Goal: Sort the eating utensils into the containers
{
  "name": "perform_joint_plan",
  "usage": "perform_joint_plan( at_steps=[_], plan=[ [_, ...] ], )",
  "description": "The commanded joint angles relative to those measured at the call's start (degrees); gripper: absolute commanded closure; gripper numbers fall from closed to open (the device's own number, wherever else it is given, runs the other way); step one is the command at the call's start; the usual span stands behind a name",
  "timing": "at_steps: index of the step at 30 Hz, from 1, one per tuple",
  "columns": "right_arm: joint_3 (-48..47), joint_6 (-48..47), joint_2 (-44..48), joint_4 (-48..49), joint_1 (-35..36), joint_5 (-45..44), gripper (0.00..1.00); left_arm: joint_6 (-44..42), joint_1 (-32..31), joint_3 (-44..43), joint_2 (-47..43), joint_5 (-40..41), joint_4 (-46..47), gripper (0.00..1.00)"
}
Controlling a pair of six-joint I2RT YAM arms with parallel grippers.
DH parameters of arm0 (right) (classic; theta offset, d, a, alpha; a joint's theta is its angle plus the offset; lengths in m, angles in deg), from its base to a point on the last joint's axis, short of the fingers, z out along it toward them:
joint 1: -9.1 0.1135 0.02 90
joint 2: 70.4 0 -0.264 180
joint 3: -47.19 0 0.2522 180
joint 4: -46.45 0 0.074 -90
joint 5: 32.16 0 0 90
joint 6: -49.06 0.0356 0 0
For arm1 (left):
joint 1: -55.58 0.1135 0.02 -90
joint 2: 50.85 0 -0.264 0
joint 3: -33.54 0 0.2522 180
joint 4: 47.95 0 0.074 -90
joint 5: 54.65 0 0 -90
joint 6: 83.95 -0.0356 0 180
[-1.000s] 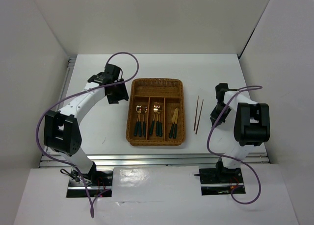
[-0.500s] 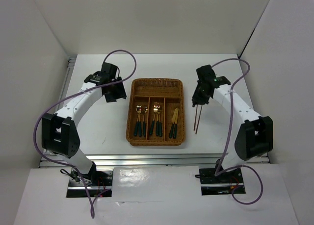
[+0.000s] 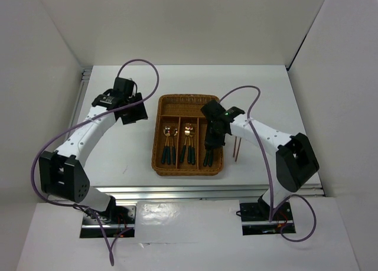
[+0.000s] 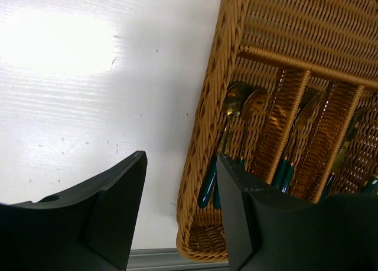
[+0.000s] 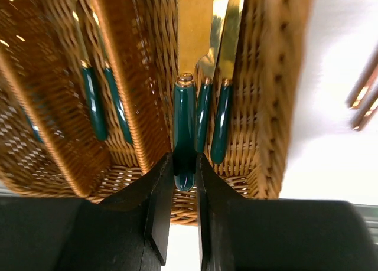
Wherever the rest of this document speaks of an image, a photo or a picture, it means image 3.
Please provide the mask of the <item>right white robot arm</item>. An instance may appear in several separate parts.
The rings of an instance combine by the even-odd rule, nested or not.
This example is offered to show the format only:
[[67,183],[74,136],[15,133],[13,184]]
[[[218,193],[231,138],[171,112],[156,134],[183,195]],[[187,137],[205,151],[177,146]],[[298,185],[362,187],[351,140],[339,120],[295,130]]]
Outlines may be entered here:
[[296,193],[320,168],[311,143],[306,135],[291,135],[271,128],[250,118],[238,107],[226,110],[216,100],[201,108],[207,120],[205,147],[217,149],[225,144],[225,135],[244,139],[275,158],[275,172],[268,174],[269,188],[258,199],[258,213],[270,219],[278,208]]

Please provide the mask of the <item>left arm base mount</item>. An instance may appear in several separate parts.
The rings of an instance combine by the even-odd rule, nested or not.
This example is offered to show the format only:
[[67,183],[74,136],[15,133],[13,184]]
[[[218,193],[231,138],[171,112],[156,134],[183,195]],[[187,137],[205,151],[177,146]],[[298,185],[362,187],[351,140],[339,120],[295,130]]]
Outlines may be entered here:
[[[97,213],[107,238],[134,238],[136,205],[117,206],[115,212],[106,218],[104,213]],[[86,209],[83,213],[80,230],[81,239],[103,238],[100,224],[95,216]]]

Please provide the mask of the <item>gold spoon green handle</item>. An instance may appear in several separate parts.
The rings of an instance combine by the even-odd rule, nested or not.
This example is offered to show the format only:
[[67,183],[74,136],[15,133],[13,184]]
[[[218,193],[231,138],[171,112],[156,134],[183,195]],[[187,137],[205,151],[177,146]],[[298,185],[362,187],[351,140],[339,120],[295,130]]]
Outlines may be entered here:
[[166,126],[164,128],[165,145],[164,145],[162,157],[161,157],[161,163],[162,164],[167,164],[167,127],[169,127],[169,126]]
[[172,133],[172,163],[176,165],[176,158],[177,158],[177,150],[176,150],[176,145],[175,145],[175,137],[177,136],[178,129],[174,128],[173,133]]

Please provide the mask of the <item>gold knife pile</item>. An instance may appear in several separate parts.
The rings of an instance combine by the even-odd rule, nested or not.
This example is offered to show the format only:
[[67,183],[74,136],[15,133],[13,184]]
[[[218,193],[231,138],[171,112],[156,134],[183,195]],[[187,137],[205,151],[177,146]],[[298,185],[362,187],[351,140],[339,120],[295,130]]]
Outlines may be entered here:
[[208,166],[209,167],[213,166],[213,158],[214,158],[214,151],[209,150],[209,152],[208,152]]
[[204,161],[203,161],[204,167],[206,167],[208,165],[209,154],[210,154],[210,151],[206,150],[206,154],[205,154]]

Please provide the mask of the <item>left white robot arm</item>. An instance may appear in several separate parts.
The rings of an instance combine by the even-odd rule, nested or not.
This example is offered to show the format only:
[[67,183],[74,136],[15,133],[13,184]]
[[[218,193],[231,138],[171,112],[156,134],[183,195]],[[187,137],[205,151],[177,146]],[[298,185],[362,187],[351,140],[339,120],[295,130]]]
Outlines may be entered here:
[[121,212],[114,197],[90,185],[84,165],[105,132],[117,120],[124,125],[147,119],[142,95],[133,80],[117,77],[111,89],[98,95],[85,118],[86,124],[54,152],[39,157],[41,189],[44,193],[91,208],[103,223],[111,223]]

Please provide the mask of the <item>gold spoon pile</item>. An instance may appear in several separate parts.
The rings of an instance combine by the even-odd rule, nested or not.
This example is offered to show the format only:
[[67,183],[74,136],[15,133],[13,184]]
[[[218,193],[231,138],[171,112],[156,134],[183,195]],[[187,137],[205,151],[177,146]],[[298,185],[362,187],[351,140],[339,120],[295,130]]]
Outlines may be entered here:
[[171,128],[167,127],[167,164],[171,165],[171,147],[170,147]]

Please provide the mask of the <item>gold fork pile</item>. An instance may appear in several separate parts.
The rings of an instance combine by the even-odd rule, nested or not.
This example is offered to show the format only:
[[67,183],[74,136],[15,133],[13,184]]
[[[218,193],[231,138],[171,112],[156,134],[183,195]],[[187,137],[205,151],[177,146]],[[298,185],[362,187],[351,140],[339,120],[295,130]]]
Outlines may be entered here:
[[185,155],[186,155],[186,150],[187,150],[187,140],[188,140],[188,137],[190,136],[190,132],[191,132],[191,126],[189,124],[186,124],[185,127],[184,127],[184,143],[183,143],[183,147],[181,149],[181,154],[180,154],[180,162],[183,163],[184,162],[184,158],[185,158]]

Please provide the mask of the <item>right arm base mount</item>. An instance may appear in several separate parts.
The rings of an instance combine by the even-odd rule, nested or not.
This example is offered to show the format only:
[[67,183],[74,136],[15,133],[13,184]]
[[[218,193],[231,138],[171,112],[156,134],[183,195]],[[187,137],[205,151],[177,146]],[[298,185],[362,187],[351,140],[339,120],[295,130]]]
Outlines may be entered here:
[[281,228],[284,233],[296,233],[294,218],[289,202],[286,202],[268,222],[258,207],[258,203],[240,203],[236,215],[241,218],[244,236],[279,234]]

